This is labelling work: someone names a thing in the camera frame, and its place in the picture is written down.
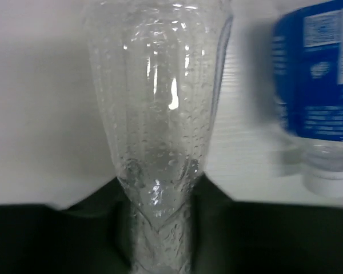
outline plastic water bottle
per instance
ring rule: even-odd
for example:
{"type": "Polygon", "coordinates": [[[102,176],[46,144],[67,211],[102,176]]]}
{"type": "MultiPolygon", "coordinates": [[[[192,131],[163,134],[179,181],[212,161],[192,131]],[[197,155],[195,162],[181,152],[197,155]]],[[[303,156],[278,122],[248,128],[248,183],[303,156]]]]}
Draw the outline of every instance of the plastic water bottle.
{"type": "Polygon", "coordinates": [[[274,28],[281,127],[301,147],[308,190],[343,196],[343,1],[305,7],[274,28]]]}

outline white surface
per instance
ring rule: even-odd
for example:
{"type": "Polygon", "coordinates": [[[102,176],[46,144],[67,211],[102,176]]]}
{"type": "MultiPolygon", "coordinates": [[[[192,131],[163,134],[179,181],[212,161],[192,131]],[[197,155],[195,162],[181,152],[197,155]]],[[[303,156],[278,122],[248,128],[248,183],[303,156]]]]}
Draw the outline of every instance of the white surface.
{"type": "MultiPolygon", "coordinates": [[[[207,172],[238,200],[343,206],[343,199],[307,191],[299,175],[280,175],[270,28],[277,8],[293,4],[302,1],[234,0],[207,172]]],[[[114,177],[81,6],[81,0],[0,0],[0,204],[66,208],[114,177]]]]}

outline white bottle cap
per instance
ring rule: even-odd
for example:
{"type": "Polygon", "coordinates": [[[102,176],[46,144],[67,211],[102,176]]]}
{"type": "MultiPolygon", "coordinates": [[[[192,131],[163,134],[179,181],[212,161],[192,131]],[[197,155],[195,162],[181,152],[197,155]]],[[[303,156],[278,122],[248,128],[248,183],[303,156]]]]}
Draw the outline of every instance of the white bottle cap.
{"type": "Polygon", "coordinates": [[[304,185],[314,194],[324,197],[343,197],[343,171],[321,170],[304,164],[304,185]]]}

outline bottle label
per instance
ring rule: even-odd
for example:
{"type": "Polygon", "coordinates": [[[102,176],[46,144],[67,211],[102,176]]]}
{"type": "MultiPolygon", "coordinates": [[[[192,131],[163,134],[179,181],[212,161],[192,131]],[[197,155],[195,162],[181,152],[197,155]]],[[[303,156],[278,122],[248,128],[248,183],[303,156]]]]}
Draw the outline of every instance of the bottle label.
{"type": "Polygon", "coordinates": [[[273,63],[282,127],[303,138],[343,141],[343,0],[282,17],[273,63]]]}

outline water droplet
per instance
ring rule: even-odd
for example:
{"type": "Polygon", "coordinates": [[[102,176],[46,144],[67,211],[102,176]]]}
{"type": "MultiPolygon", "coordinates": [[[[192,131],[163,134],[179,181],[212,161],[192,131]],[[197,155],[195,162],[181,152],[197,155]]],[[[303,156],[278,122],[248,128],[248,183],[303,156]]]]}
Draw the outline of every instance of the water droplet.
{"type": "Polygon", "coordinates": [[[176,162],[177,162],[176,160],[170,160],[168,165],[172,167],[173,165],[176,164],[176,162]]]}
{"type": "Polygon", "coordinates": [[[130,186],[144,188],[143,172],[140,164],[135,159],[129,159],[126,162],[127,182],[130,186]]]}

